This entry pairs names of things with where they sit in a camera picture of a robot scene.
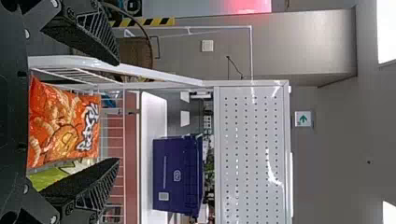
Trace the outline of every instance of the window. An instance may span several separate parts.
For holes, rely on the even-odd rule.
[[[396,223],[396,206],[383,202],[383,207],[382,207],[382,214],[383,214],[383,224],[394,224]]]
[[[396,1],[376,1],[378,62],[396,62]]]

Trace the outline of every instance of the gray wall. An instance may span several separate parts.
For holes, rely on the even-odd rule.
[[[293,84],[320,85],[356,74],[354,10],[187,18],[177,19],[177,25],[252,25],[256,79],[286,78]],[[187,77],[228,79],[226,56],[231,56],[244,77],[250,78],[248,29],[191,31],[215,33],[162,37],[162,58],[155,61],[155,69]],[[187,30],[149,33],[174,36],[187,34]],[[214,52],[201,52],[205,39],[214,40]],[[230,64],[230,79],[240,77]]]
[[[273,11],[284,10],[284,2],[272,0]],[[271,10],[270,4],[262,0],[143,0],[143,16],[155,17],[197,17],[229,15],[238,13],[239,9],[257,9],[259,12]]]
[[[396,65],[377,66],[375,8],[357,6],[358,78],[293,89],[291,109],[317,115],[315,130],[292,130],[294,223],[378,224],[382,201],[396,204]]]
[[[287,11],[306,11],[306,10],[323,10],[350,8],[355,6],[359,0],[289,0]]]

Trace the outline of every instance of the white pegboard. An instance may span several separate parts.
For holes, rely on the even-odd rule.
[[[289,223],[283,87],[218,92],[219,223]]]

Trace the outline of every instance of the green exit sign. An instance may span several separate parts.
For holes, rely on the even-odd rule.
[[[294,114],[295,127],[312,127],[311,111],[296,111]]]

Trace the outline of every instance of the snack bag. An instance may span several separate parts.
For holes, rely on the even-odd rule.
[[[95,158],[100,95],[75,95],[33,77],[29,91],[28,169],[54,161]]]

